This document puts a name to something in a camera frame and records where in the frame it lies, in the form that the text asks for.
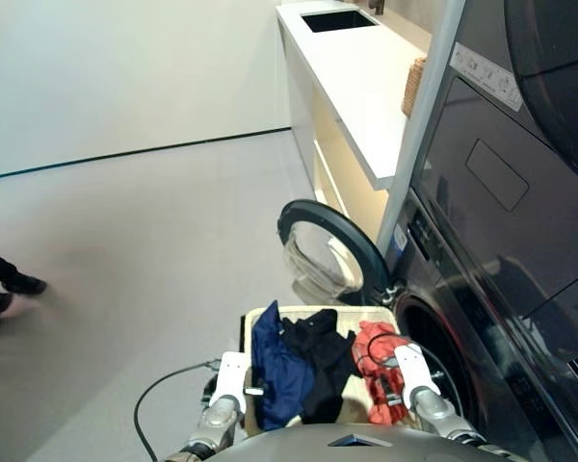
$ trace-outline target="faucet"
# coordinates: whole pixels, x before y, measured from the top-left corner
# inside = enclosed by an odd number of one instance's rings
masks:
[[[375,16],[383,14],[383,7],[385,7],[385,0],[368,0],[368,8],[375,9]]]

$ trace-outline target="stacked washer dryer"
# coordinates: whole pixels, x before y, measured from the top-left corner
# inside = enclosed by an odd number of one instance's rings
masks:
[[[466,1],[384,258],[313,201],[278,231],[302,299],[390,305],[489,441],[578,460],[578,0]]]

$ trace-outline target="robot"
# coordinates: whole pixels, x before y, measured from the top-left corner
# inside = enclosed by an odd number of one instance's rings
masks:
[[[398,346],[394,355],[394,366],[405,381],[398,399],[418,416],[424,431],[367,423],[319,423],[266,432],[233,446],[236,425],[247,411],[245,395],[262,395],[263,391],[244,388],[249,358],[228,351],[223,354],[216,391],[197,429],[183,449],[159,462],[343,462],[359,458],[372,462],[528,462],[489,444],[456,413],[434,384],[418,345]]]

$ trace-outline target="black cable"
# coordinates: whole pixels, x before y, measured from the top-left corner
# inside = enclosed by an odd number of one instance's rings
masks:
[[[370,339],[370,341],[368,342],[368,345],[366,346],[366,352],[368,353],[368,357],[378,366],[386,366],[385,361],[377,361],[375,359],[375,357],[372,355],[372,353],[370,352],[370,347],[373,344],[373,342],[375,342],[377,339],[380,339],[381,337],[396,337],[398,339],[403,339],[407,342],[409,342],[410,344],[416,344],[418,345],[420,348],[422,348],[422,350],[424,350],[424,352],[433,360],[436,362],[436,364],[441,368],[441,370],[443,371],[443,374],[445,375],[445,378],[447,379],[447,382],[451,385],[452,387],[452,392],[454,393],[454,400],[456,401],[456,405],[459,409],[459,414],[462,418],[464,418],[464,411],[462,410],[462,401],[460,400],[460,394],[459,394],[459,390],[456,387],[456,384],[454,383],[454,380],[452,379],[452,375],[448,372],[448,370],[446,369],[445,366],[443,366],[443,363],[441,362],[441,360],[439,358],[436,357],[436,355],[430,351],[429,349],[427,349],[425,346],[422,346],[420,344],[418,344],[417,342],[415,342],[414,340],[412,340],[409,337],[405,337],[403,335],[400,334],[396,334],[394,332],[382,332],[380,334],[377,334],[376,336],[374,336],[372,339]]]
[[[150,456],[150,458],[152,459],[153,462],[156,462],[158,459],[156,458],[156,454],[154,453],[152,446],[145,438],[144,432],[142,431],[142,428],[139,425],[139,406],[142,404],[142,401],[144,400],[145,396],[148,393],[150,393],[154,389],[154,387],[156,387],[159,383],[164,382],[168,378],[173,377],[174,375],[178,375],[179,373],[194,371],[195,369],[200,369],[200,368],[210,368],[213,370],[217,370],[218,368],[215,369],[212,365],[214,363],[218,363],[220,361],[221,361],[220,359],[213,359],[211,361],[205,361],[203,363],[194,364],[192,366],[189,366],[188,368],[183,368],[183,369],[180,369],[178,371],[168,373],[167,375],[163,375],[161,378],[159,378],[154,383],[152,383],[149,387],[147,387],[145,389],[145,391],[141,394],[139,399],[137,400],[137,404],[135,404],[135,410],[133,411],[133,423],[135,424],[135,431],[137,432],[137,436],[139,436],[139,439],[142,441],[142,444],[144,445],[144,448],[147,451],[147,454]]]

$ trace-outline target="laundry basket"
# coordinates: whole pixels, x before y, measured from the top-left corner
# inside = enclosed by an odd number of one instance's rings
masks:
[[[350,330],[353,330],[355,333],[359,332],[360,321],[389,322],[398,332],[398,325],[396,324],[394,315],[389,309],[382,306],[284,306],[278,307],[278,312],[281,318],[287,318],[289,321],[295,322],[300,319],[306,319],[318,311],[327,308],[336,310],[338,313],[336,331],[343,337],[347,337]],[[266,308],[256,308],[251,310],[244,316],[243,319],[243,351],[247,354],[249,361],[252,357],[250,345],[252,339],[252,328],[265,310]],[[246,377],[246,383],[250,383],[250,381],[251,374],[249,370]],[[365,380],[354,375],[350,376],[347,380],[347,385],[343,390],[342,397],[343,406],[336,421],[342,424],[368,423],[368,410],[372,407],[373,401],[366,388]],[[262,432],[262,430],[257,426],[257,422],[254,417],[253,400],[254,398],[247,398],[248,409],[245,416],[245,431],[247,432],[248,436],[254,436]],[[296,418],[289,422],[287,426],[292,426],[295,424],[302,424],[300,417],[296,416]],[[418,422],[415,419],[415,416],[412,414],[409,414],[408,417],[397,424],[419,428]]]

